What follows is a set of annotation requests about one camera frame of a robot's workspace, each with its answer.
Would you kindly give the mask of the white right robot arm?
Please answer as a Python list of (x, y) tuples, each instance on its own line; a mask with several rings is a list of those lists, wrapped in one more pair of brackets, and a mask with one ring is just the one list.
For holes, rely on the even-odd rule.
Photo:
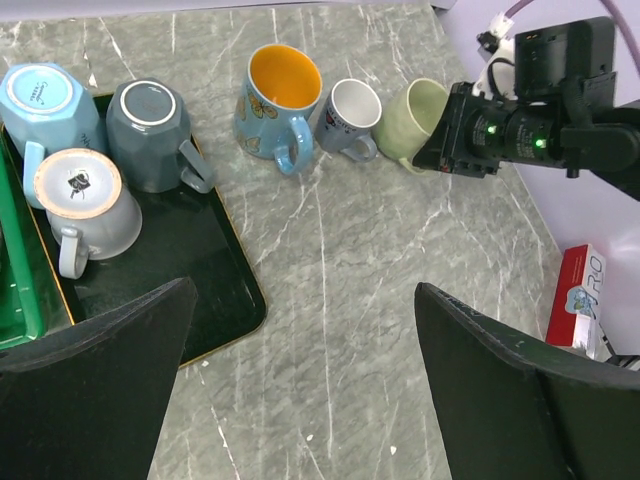
[(431, 137), (408, 165), (483, 178), (501, 163), (587, 170), (639, 197), (639, 104), (614, 106), (615, 27), (600, 16), (519, 33), (514, 98), (458, 82)]

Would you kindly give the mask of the light green mug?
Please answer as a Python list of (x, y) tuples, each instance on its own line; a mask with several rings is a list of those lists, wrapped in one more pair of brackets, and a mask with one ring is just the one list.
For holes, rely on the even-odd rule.
[(448, 91), (429, 78), (416, 79), (402, 88), (383, 107), (372, 130), (378, 151), (410, 173), (425, 175), (412, 159), (433, 134), (448, 97)]

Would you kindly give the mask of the lavender blue small mug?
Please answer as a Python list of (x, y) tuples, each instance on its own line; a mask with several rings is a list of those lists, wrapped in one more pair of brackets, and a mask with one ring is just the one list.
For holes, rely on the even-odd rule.
[(371, 130), (381, 115), (381, 101), (369, 85), (358, 79), (342, 79), (332, 87), (321, 109), (315, 139), (325, 152), (369, 162), (378, 152)]

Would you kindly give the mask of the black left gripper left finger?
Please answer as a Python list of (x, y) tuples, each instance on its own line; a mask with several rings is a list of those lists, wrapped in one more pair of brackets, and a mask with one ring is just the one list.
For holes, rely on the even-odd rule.
[(2, 351), (2, 478), (147, 478), (196, 300), (174, 279)]

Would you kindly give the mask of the white grey mug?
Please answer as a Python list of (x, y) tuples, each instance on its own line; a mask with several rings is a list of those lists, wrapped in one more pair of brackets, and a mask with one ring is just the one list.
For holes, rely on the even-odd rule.
[(90, 260), (128, 250), (143, 225), (141, 208), (106, 155), (71, 148), (48, 156), (37, 168), (34, 192), (58, 243), (58, 271), (77, 280)]

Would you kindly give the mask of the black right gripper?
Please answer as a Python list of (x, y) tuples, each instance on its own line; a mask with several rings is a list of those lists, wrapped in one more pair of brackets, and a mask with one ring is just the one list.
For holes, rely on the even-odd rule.
[(503, 162), (562, 169), (561, 127), (553, 104), (487, 99), (457, 82), (411, 166), (472, 178), (497, 174)]

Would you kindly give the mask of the dark grey faceted mug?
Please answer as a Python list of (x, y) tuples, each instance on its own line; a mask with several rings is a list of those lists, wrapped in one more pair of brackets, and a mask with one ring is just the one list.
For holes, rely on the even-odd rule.
[(206, 194), (213, 167), (191, 141), (189, 113), (180, 94), (156, 78), (119, 85), (108, 106), (111, 158), (128, 185), (162, 193), (186, 185)]

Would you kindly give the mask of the blue butterfly mug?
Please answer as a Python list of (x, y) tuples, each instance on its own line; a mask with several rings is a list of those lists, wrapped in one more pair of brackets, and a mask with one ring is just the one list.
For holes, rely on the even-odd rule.
[(281, 173), (300, 173), (313, 160), (309, 119), (322, 94), (316, 64), (284, 44), (251, 56), (233, 117), (233, 132), (248, 154), (273, 160)]

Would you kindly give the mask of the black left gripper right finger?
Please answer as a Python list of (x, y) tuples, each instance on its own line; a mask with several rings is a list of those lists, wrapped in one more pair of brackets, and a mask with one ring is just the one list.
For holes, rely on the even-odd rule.
[(638, 478), (638, 372), (548, 345), (430, 283), (414, 309), (453, 478)]

